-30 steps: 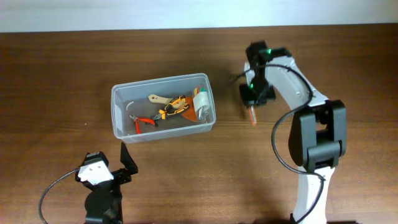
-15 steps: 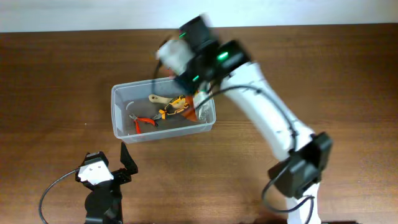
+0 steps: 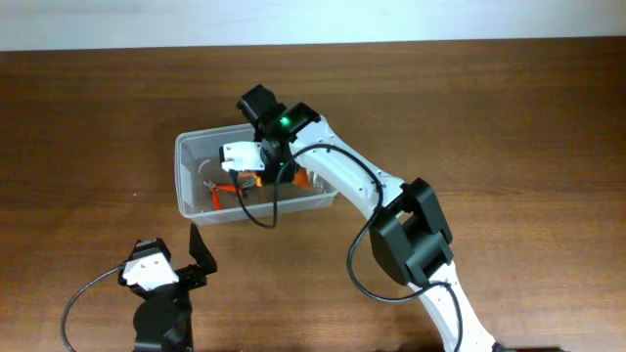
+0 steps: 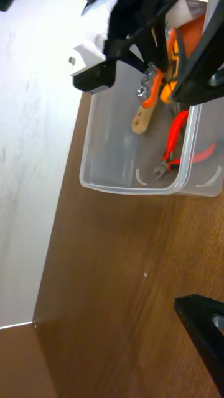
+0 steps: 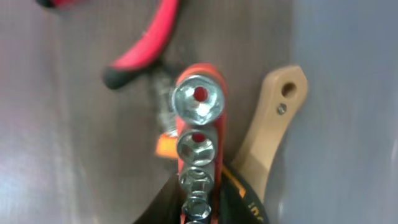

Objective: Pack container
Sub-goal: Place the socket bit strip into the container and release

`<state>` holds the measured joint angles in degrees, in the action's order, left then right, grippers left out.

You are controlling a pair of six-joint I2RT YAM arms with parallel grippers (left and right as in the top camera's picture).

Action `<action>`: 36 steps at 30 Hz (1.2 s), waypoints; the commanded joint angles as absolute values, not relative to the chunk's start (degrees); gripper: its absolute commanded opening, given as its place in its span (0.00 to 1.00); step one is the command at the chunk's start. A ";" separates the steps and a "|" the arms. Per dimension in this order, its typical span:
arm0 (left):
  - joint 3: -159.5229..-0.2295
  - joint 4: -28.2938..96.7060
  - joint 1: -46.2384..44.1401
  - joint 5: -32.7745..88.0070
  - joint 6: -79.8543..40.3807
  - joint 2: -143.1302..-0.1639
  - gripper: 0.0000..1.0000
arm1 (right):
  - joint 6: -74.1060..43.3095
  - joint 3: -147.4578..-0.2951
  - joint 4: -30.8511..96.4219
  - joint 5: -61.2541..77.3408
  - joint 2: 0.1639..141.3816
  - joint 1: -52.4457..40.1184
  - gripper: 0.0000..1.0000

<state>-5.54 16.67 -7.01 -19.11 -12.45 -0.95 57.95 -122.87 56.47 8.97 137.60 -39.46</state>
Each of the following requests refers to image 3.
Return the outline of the orange scraper with wooden handle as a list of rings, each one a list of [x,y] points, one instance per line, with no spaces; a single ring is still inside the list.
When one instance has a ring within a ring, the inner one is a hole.
[[[294,173],[293,173],[293,179],[291,181],[291,183],[303,190],[311,190],[312,189],[312,185],[311,182],[309,181],[309,177],[307,174],[307,170],[305,168],[298,168]]]

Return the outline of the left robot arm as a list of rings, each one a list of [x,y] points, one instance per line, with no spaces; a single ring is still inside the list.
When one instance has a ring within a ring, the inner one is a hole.
[[[217,263],[196,224],[190,226],[193,264],[174,269],[161,238],[135,243],[122,264],[118,283],[143,299],[133,316],[135,351],[190,352],[195,349],[190,292],[206,286]]]

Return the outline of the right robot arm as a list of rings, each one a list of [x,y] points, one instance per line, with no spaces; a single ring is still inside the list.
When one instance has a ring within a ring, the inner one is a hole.
[[[242,95],[237,108],[254,138],[224,146],[225,171],[255,172],[275,189],[299,170],[321,177],[366,219],[346,257],[348,277],[359,291],[388,304],[421,301],[447,351],[502,350],[462,288],[451,249],[453,236],[428,182],[406,182],[381,170],[344,143],[321,114],[304,103],[288,108],[262,85]],[[364,239],[370,240],[382,270],[410,294],[384,297],[357,279],[353,261]]]

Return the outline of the clear plastic container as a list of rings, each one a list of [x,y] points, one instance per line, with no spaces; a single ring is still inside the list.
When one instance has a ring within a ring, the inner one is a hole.
[[[253,139],[253,128],[247,124],[186,132],[175,142],[175,185],[181,215],[199,226],[246,220],[236,195],[219,195],[222,209],[215,210],[209,189],[202,183],[231,185],[232,179],[221,168],[219,148],[231,142]],[[311,190],[282,185],[279,190],[280,214],[306,211],[333,204],[337,191],[323,178],[312,183]]]

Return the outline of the red handled wire cutters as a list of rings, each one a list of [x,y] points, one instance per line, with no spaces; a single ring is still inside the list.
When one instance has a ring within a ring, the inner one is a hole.
[[[221,210],[222,205],[220,201],[219,195],[221,193],[230,193],[233,195],[241,196],[245,198],[245,192],[241,189],[238,189],[234,185],[223,185],[223,184],[215,184],[212,181],[203,181],[202,182],[208,189],[212,197],[212,204],[215,210]]]

